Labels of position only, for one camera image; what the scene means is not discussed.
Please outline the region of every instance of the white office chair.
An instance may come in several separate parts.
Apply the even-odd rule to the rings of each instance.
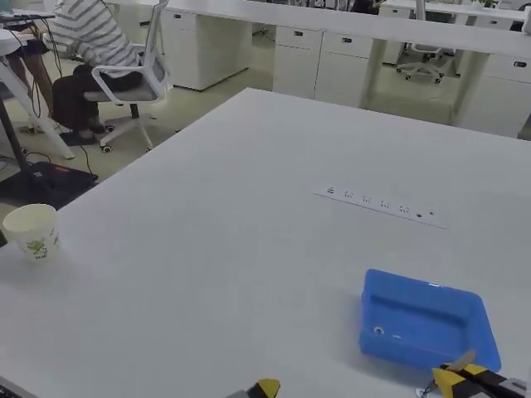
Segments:
[[[158,102],[166,96],[168,91],[168,70],[157,51],[157,32],[160,25],[160,16],[168,3],[169,0],[159,0],[159,3],[153,7],[145,46],[134,45],[138,53],[144,52],[141,58],[141,66],[96,66],[92,70],[92,75],[103,92],[87,92],[85,93],[85,98],[93,102],[129,104],[131,109],[131,116],[105,121],[105,126],[109,133],[100,140],[100,147],[104,153],[112,151],[112,147],[108,145],[108,142],[133,129],[137,129],[143,135],[148,151],[153,148],[145,125],[156,126],[158,123],[149,116],[140,116],[139,104]],[[142,84],[132,90],[113,92],[101,78],[101,73],[117,70],[141,73],[144,76]]]
[[[417,0],[417,20],[425,21],[426,20],[426,5],[425,0]],[[402,73],[406,70],[406,80],[410,80],[412,76],[416,75],[419,72],[427,73],[435,78],[435,83],[439,84],[442,82],[442,78],[445,77],[446,66],[439,67],[435,66],[430,61],[439,56],[441,52],[440,47],[427,46],[424,44],[411,44],[409,47],[415,52],[422,53],[422,60],[420,62],[409,62],[407,64],[401,64],[397,66],[397,72]]]

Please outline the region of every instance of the electrical outlet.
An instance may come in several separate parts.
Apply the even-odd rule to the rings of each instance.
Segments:
[[[404,204],[403,201],[376,198],[370,195],[358,195],[352,189],[328,186],[323,190],[314,192],[321,197],[342,201],[351,205],[363,207],[369,210],[386,213],[391,216],[405,218],[407,220],[420,222],[429,226],[446,229],[446,224],[442,221],[439,211],[433,208],[426,208],[412,204]]]

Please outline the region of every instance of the cup logo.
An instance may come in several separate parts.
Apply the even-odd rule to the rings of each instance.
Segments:
[[[44,238],[27,242],[26,247],[33,252],[33,255],[38,260],[45,259],[48,256],[48,249],[44,244]]]

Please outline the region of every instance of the chair armrest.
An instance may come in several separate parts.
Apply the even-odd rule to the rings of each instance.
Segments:
[[[136,43],[133,43],[133,48],[136,52],[141,52],[141,51],[144,51],[146,49],[146,45],[145,44],[136,44]]]
[[[119,100],[114,92],[109,88],[109,86],[102,79],[101,74],[105,72],[143,72],[142,66],[96,66],[92,70],[92,77],[96,80],[96,83],[100,85],[103,92],[109,97],[109,99],[115,104],[123,104],[124,101]]]

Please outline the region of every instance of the white cup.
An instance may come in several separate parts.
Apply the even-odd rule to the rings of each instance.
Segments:
[[[28,205],[9,213],[3,227],[29,260],[43,262],[59,251],[56,223],[57,211],[52,206]]]

